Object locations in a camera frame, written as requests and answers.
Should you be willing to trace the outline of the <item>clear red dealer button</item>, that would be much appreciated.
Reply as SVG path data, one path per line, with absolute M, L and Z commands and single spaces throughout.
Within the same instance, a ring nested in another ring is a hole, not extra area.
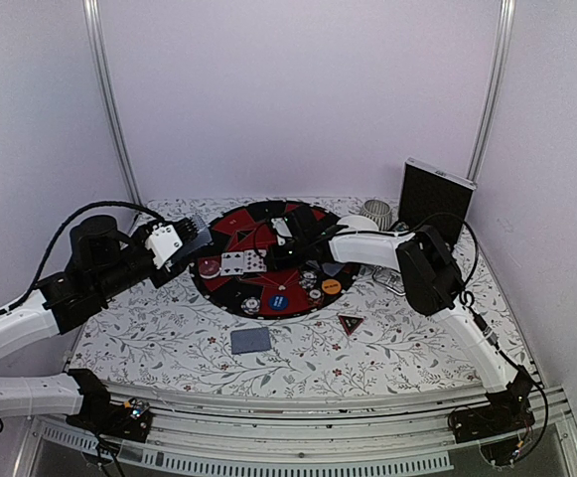
M 198 273 L 202 279 L 214 279 L 220 276 L 220 261 L 215 258 L 202 258 L 198 262 Z

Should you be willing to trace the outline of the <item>red hundred poker chip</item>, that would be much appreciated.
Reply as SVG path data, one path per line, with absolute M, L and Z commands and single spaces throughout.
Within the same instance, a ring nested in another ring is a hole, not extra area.
M 324 293 L 321 289 L 311 289 L 308 291 L 308 302 L 311 306 L 319 306 L 323 303 Z

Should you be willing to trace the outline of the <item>orange big blind button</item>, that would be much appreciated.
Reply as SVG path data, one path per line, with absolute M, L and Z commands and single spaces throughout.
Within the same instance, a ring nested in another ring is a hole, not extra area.
M 343 287 L 337 279 L 329 278 L 322 282 L 322 291 L 327 295 L 337 295 L 342 292 Z

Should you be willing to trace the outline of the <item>blue small blind button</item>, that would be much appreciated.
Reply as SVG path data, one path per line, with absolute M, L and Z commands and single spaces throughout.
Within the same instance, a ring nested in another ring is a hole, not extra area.
M 267 305 L 272 312 L 283 312 L 289 306 L 289 299 L 284 294 L 275 294 L 268 299 Z

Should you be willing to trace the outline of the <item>blue ten poker chip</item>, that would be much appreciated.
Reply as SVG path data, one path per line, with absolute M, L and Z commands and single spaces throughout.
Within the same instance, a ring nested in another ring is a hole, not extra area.
M 241 302 L 241 310 L 246 315 L 256 315 L 259 313 L 261 301 L 257 297 L 248 297 Z

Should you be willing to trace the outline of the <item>black triangular all-in marker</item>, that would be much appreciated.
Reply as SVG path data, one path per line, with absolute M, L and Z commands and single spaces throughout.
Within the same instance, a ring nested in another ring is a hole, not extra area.
M 338 319 L 347 336 L 351 336 L 364 322 L 363 317 L 347 314 L 339 314 Z

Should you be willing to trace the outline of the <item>dealt playing card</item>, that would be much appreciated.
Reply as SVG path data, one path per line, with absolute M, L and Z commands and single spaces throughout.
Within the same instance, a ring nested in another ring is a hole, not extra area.
M 269 329 L 259 327 L 232 331 L 230 346 L 234 355 L 269 351 L 272 348 Z
M 344 267 L 344 263 L 327 262 L 321 264 L 322 271 L 329 276 L 336 276 L 344 269 Z

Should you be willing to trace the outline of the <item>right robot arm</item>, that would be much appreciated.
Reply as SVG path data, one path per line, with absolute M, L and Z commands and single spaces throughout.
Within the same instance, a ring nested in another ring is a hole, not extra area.
M 488 430 L 504 433 L 520 420 L 532 379 L 502 351 L 495 331 L 475 311 L 461 269 L 434 227 L 387 233 L 361 215 L 318 220 L 307 205 L 266 224 L 275 236 L 264 258 L 270 270 L 319 260 L 399 272 L 408 305 L 442 324 L 475 366 L 491 403 L 483 418 Z

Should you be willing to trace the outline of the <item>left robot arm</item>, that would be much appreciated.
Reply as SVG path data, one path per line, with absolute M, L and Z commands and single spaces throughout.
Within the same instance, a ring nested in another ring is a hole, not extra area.
M 151 221 L 132 235 L 109 215 L 85 219 L 70 232 L 72 256 L 62 272 L 33 284 L 0 310 L 0 360 L 36 342 L 64 335 L 108 307 L 118 294 L 148 280 L 156 288 L 179 276 L 211 233 L 199 217 Z M 64 414 L 72 425 L 115 432 L 142 427 L 145 406 L 114 404 L 99 378 L 75 369 L 38 378 L 0 378 L 0 419 Z

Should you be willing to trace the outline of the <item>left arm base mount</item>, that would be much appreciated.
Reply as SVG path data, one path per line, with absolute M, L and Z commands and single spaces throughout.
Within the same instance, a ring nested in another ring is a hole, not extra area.
M 146 401 L 133 397 L 125 403 L 114 403 L 107 387 L 87 369 L 69 370 L 68 376 L 75 380 L 82 397 L 77 413 L 66 417 L 68 425 L 94 435 L 139 443 L 147 441 L 153 414 Z

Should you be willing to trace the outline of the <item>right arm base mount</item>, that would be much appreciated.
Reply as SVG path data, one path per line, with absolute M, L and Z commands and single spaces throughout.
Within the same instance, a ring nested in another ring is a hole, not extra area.
M 517 399 L 517 410 L 512 410 L 507 398 L 483 406 L 458 406 L 447 417 L 447 425 L 457 443 L 499 437 L 513 432 L 514 436 L 479 446 L 483 459 L 501 470 L 525 460 L 541 443 L 550 417 L 549 402 L 540 384 L 534 389 L 543 399 L 544 419 L 534 436 L 535 416 L 527 397 Z

